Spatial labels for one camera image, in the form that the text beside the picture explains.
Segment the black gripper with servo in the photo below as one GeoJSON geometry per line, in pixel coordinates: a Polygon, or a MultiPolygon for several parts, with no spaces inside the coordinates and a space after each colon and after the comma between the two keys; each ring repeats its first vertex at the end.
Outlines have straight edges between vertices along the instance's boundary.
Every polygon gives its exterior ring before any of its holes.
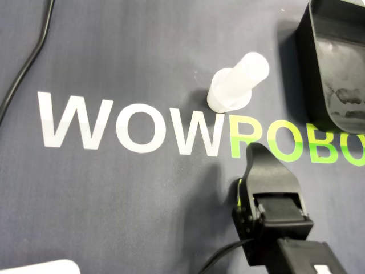
{"type": "Polygon", "coordinates": [[[303,213],[297,178],[261,143],[246,149],[232,219],[249,265],[264,265],[278,239],[306,240],[314,222],[303,213]]]}

